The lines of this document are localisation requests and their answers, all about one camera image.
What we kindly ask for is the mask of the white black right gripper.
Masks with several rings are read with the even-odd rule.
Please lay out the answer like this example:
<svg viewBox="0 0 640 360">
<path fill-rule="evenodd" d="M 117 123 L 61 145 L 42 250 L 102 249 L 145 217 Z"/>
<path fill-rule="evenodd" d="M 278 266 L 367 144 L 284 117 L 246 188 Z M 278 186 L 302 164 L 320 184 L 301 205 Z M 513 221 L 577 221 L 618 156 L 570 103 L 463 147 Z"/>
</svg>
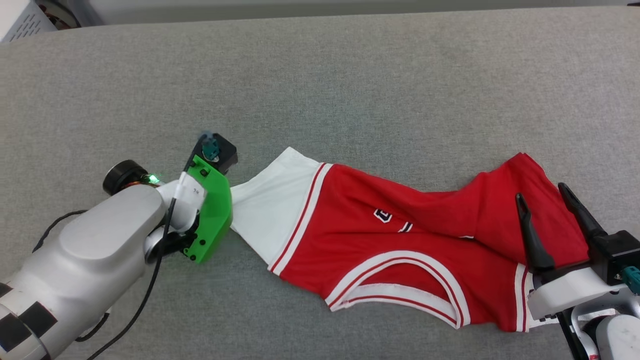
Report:
<svg viewBox="0 0 640 360">
<path fill-rule="evenodd" d="M 566 183 L 560 182 L 557 187 L 566 208 L 574 215 L 587 242 L 609 235 Z M 526 266 L 533 274 L 553 271 L 555 262 L 535 230 L 530 208 L 522 193 L 516 194 L 515 203 Z M 613 307 L 632 300 L 633 292 L 625 283 L 608 285 L 592 268 L 587 267 L 570 271 L 560 278 L 536 287 L 527 296 L 527 307 L 532 319 L 539 321 L 584 303 L 601 301 L 605 306 Z"/>
</svg>

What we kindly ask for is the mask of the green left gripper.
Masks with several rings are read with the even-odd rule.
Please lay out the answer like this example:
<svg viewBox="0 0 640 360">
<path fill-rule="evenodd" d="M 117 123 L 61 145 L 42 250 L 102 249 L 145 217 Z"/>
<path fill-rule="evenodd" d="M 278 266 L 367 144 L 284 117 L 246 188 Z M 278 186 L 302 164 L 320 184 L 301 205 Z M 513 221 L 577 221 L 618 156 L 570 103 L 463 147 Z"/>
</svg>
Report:
<svg viewBox="0 0 640 360">
<path fill-rule="evenodd" d="M 206 191 L 199 214 L 188 232 L 190 246 L 183 254 L 195 264 L 207 262 L 217 250 L 233 221 L 231 187 L 226 176 L 199 155 L 195 155 L 187 172 Z"/>
</svg>

